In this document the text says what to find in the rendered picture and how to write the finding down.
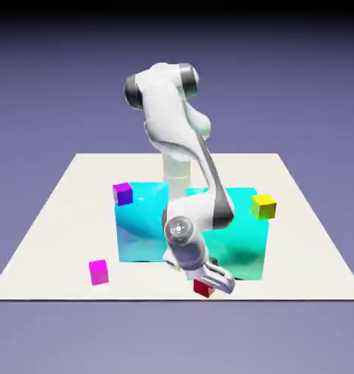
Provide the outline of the large cyan box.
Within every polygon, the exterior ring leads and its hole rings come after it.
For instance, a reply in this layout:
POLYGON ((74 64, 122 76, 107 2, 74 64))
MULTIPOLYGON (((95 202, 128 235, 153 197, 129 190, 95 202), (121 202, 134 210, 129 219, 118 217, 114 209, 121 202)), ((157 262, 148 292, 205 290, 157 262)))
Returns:
POLYGON ((169 200, 166 182, 134 182, 129 185, 133 202, 115 205, 118 259, 120 262, 162 262, 166 251, 162 211, 169 200))

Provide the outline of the small red cube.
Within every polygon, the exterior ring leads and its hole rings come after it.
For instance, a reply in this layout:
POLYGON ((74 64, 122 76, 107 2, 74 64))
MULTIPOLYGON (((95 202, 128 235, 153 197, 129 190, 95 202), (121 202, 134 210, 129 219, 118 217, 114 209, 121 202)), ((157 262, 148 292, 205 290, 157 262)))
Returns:
POLYGON ((209 298, 215 292, 215 288, 200 280, 194 279, 193 291, 202 297, 209 298))

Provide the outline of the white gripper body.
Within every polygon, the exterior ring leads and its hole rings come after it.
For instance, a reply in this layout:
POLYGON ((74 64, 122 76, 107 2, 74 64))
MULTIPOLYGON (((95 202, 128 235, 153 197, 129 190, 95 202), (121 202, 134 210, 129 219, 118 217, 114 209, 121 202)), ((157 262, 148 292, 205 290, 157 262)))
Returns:
POLYGON ((184 272, 188 278, 201 281, 226 294, 231 294, 235 288, 235 279, 231 273, 210 261, 206 261, 196 270, 185 270, 184 272))

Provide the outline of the small yellow cube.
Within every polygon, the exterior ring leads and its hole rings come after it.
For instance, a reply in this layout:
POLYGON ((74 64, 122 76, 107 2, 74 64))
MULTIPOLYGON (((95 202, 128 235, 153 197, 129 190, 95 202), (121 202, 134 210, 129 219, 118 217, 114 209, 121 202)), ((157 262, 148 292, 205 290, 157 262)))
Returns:
POLYGON ((268 195, 254 195, 251 203, 251 213, 257 220, 269 220, 276 215, 276 200, 268 195))

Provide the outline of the small magenta cube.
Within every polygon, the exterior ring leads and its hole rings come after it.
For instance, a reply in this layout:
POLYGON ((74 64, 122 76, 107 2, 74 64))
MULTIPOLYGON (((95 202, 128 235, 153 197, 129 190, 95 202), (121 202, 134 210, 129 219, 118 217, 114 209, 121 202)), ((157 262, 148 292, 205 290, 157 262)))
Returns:
POLYGON ((89 272, 92 286, 109 282, 108 267, 104 259, 89 262, 89 272))

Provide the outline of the large turquoise box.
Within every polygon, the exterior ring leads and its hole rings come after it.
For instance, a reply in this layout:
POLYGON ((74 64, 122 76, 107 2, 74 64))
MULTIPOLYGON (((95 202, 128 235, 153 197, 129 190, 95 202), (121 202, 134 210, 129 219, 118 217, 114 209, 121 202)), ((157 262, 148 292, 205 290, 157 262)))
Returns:
POLYGON ((251 213, 255 188, 227 188, 235 215, 224 229, 202 233, 209 257, 238 280, 258 281, 263 275, 269 223, 258 220, 251 213))

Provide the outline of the small purple cube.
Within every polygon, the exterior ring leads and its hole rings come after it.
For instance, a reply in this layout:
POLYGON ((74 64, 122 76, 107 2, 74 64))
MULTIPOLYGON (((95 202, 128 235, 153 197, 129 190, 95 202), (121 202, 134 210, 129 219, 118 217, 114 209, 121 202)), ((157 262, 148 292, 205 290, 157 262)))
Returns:
POLYGON ((129 183, 119 183, 113 185, 113 198, 118 206, 133 203, 133 190, 129 183))

